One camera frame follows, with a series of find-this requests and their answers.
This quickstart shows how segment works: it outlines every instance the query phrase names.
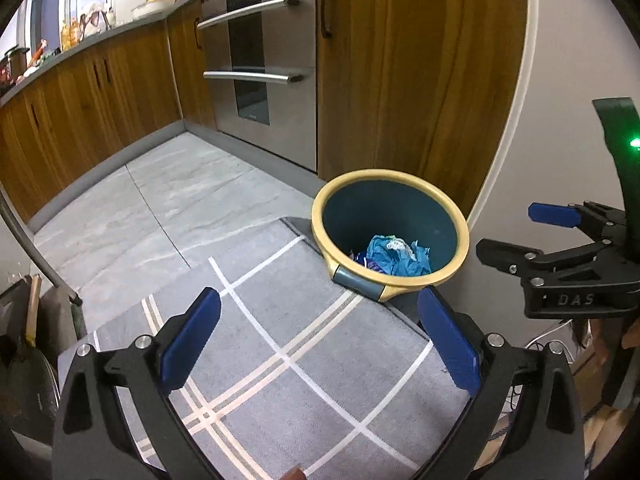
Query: blue gripper pad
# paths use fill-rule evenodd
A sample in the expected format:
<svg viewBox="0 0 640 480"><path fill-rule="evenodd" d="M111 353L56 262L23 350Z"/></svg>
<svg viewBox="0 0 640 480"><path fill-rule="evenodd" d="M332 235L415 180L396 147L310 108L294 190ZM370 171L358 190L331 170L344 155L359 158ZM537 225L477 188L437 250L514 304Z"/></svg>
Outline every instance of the blue gripper pad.
<svg viewBox="0 0 640 480"><path fill-rule="evenodd" d="M167 393L184 386L220 320L220 296L217 291L204 288L182 316L187 316L187 319L181 320L182 329L167 345L160 360L160 381Z"/></svg>
<svg viewBox="0 0 640 480"><path fill-rule="evenodd" d="M451 317L453 311L424 288L418 295L418 314L453 382L475 396L481 382L480 357Z"/></svg>
<svg viewBox="0 0 640 480"><path fill-rule="evenodd" d="M534 202L529 206L529 218L541 224L578 227L582 217L573 207Z"/></svg>

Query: trash bin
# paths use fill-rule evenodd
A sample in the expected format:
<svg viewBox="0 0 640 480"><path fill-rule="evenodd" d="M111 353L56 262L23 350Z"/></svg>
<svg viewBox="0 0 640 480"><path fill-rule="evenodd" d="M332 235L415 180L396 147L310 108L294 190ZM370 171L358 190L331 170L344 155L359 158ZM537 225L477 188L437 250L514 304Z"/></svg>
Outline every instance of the trash bin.
<svg viewBox="0 0 640 480"><path fill-rule="evenodd" d="M375 301L445 282L469 249L469 230L453 200L400 171L359 170L334 178L316 196L311 223L334 282ZM349 254L365 250L374 235L430 248L431 274L389 276L351 260Z"/></svg>

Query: yellow bin rim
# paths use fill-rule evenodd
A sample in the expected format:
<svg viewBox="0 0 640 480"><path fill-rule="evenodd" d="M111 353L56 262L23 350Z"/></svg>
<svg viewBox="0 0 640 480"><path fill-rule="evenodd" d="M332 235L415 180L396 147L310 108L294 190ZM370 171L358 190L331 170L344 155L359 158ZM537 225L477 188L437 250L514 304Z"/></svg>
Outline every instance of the yellow bin rim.
<svg viewBox="0 0 640 480"><path fill-rule="evenodd" d="M382 274L375 270L367 269L367 267L361 266L344 254L331 241L329 235L324 230L324 225L322 224L322 212L324 211L324 206L328 200L339 189L342 189L349 184L353 184L354 182L360 182L363 180L389 180L405 184L406 186L420 190L438 202L451 218L456 229L456 236L458 237L456 252L454 253L451 261L441 269L436 270L431 274L425 274L424 276L418 276L415 278L405 278L402 276L389 276L388 274ZM385 290L380 297L380 301L386 301L403 292L420 290L427 285L438 285L439 283L446 282L458 271L462 263L465 261L466 254L469 250L469 229L466 225L465 217L456 203L453 202L446 193L435 187L433 184L429 184L421 178L403 173L402 171L357 170L334 178L325 184L318 192L318 195L316 195L311 209L311 228L331 276L334 275L338 266L343 266L357 276L366 278L374 283L385 285Z"/></svg>

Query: trash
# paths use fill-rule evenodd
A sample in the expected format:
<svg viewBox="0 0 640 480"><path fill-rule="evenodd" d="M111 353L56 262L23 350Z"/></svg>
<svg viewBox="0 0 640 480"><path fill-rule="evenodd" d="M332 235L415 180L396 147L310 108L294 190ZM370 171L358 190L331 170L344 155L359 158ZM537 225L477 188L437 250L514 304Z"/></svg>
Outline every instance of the trash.
<svg viewBox="0 0 640 480"><path fill-rule="evenodd" d="M431 273L429 248L421 247L417 240L409 246L395 236L374 236L367 247L366 263L367 268L375 264L378 272L391 276L412 278Z"/></svg>
<svg viewBox="0 0 640 480"><path fill-rule="evenodd" d="M360 251L358 254L354 255L351 253L349 257L356 263L359 263L363 267L367 267L367 269L375 270L376 272L384 271L380 269L380 266L374 262L373 260L367 260L367 251Z"/></svg>

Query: tile floor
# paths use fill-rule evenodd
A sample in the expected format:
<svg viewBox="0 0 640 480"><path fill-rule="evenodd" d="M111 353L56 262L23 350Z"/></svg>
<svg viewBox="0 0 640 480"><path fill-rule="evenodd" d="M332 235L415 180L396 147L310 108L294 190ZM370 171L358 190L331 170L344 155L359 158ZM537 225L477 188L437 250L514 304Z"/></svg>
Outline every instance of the tile floor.
<svg viewBox="0 0 640 480"><path fill-rule="evenodd" d="M112 173L51 219L35 244L84 301L88 331L209 257L213 243L312 199L184 133Z"/></svg>

